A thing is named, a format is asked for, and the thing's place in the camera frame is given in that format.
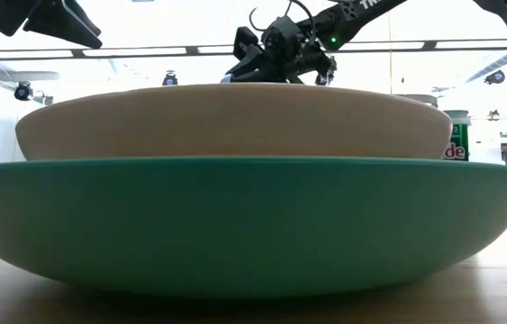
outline wooden table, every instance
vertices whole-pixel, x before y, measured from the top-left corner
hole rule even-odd
[[[0,260],[0,323],[507,323],[507,231],[416,283],[295,301],[171,301],[83,292]]]

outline fluorescent light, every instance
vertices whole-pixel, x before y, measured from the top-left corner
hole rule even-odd
[[[72,58],[70,50],[0,51],[0,59],[52,59]]]
[[[440,41],[436,49],[482,49],[482,48],[507,48],[507,40],[466,40],[466,41]]]
[[[232,53],[232,46],[203,46],[199,47],[199,53]]]
[[[422,41],[396,41],[396,42],[367,42],[347,43],[340,50],[418,50],[423,47]]]
[[[161,48],[161,49],[86,49],[83,54],[88,57],[105,57],[105,56],[151,56],[151,55],[167,55],[167,54],[185,54],[184,47],[178,48]]]

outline beige bowl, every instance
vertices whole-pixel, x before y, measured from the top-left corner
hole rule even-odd
[[[449,117],[386,94],[308,85],[181,85],[56,103],[22,118],[28,160],[162,156],[441,158]]]

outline security camera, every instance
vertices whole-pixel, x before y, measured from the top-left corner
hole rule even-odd
[[[488,84],[488,85],[492,85],[492,84],[502,84],[503,81],[505,81],[505,74],[499,70],[495,73],[492,73],[491,75],[487,76],[485,78],[485,82]]]
[[[31,82],[22,81],[14,92],[15,99],[20,101],[30,101],[33,99],[33,89],[31,89]]]
[[[175,75],[175,71],[168,70],[165,74],[165,78],[163,79],[163,86],[177,86],[177,76]]]

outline green bowl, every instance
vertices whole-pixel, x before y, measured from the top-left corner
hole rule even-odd
[[[336,157],[0,165],[0,258],[69,284],[279,298],[411,281],[507,228],[507,166]]]

